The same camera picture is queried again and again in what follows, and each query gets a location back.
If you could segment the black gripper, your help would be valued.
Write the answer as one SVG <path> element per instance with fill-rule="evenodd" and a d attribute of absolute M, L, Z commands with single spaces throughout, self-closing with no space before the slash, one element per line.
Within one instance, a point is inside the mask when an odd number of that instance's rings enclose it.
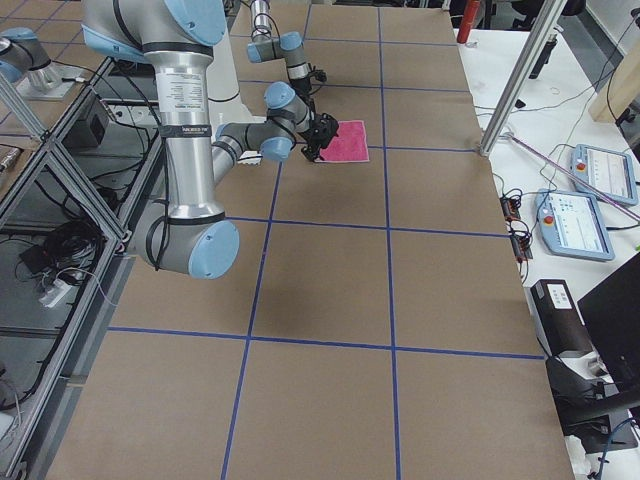
<path fill-rule="evenodd" d="M 306 104 L 310 112 L 316 113 L 316 106 L 312 96 L 312 85 L 310 76 L 301 78 L 290 78 L 289 84 L 296 95 Z"/>
<path fill-rule="evenodd" d="M 319 157 L 320 151 L 330 144 L 330 128 L 320 125 L 302 132 L 305 140 L 302 153 L 305 157 Z"/>

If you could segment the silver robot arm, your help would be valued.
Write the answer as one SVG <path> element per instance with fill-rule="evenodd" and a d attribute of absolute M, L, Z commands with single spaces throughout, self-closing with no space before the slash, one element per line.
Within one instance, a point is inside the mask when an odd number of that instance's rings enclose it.
<path fill-rule="evenodd" d="M 312 110 L 311 79 L 316 71 L 307 59 L 302 36 L 297 31 L 280 33 L 270 14 L 268 1 L 251 1 L 251 42 L 246 47 L 250 63 L 283 60 L 287 78 L 295 93 Z"/>
<path fill-rule="evenodd" d="M 264 95 L 266 117 L 230 117 L 210 99 L 215 78 L 233 79 L 231 57 L 216 61 L 228 38 L 219 1 L 87 1 L 86 44 L 115 59 L 148 64 L 155 73 L 158 132 L 165 149 L 164 195 L 147 203 L 133 236 L 136 252 L 158 270 L 215 279 L 233 265 L 240 240 L 216 200 L 215 189 L 248 152 L 287 160 L 298 139 L 315 160 L 337 134 L 338 123 L 315 109 L 309 64 L 300 34 L 274 35 L 265 1 L 250 5 L 253 63 L 283 60 L 287 80 Z"/>

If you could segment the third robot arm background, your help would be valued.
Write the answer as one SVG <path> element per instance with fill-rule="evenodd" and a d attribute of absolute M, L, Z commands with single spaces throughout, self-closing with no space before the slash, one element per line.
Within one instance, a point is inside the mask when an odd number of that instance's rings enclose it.
<path fill-rule="evenodd" d="M 30 87 L 41 94 L 63 83 L 59 69 L 35 32 L 27 27 L 1 32 L 1 75 L 12 84 L 26 77 Z"/>

